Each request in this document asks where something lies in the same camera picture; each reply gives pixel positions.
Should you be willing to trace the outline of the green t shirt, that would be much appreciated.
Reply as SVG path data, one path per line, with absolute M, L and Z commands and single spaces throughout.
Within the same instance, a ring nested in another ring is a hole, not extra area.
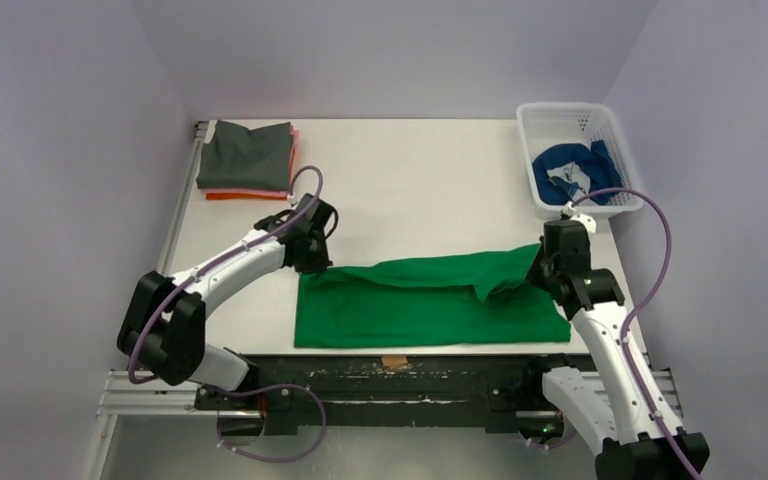
M 294 345 L 310 349 L 567 343 L 526 274 L 538 247 L 333 267 L 298 281 Z

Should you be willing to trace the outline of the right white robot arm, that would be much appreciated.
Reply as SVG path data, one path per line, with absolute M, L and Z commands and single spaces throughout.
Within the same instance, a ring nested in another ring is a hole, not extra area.
M 586 442 L 600 479 L 699 479 L 710 456 L 667 402 L 630 333 L 621 288 L 591 260 L 591 219 L 545 223 L 526 279 L 550 294 L 588 348 L 605 394 L 571 366 L 524 376 L 521 392 L 536 407 L 551 403 Z

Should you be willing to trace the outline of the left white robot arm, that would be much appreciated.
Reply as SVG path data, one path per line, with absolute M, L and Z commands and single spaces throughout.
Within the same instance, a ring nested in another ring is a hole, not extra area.
M 337 209 L 313 194 L 257 221 L 221 253 L 173 275 L 151 271 L 137 282 L 117 335 L 129 370 L 143 367 L 169 385 L 189 381 L 219 389 L 232 408 L 257 399 L 253 366 L 241 354 L 206 340 L 208 318 L 254 281 L 283 268 L 299 274 L 332 266 L 327 240 Z

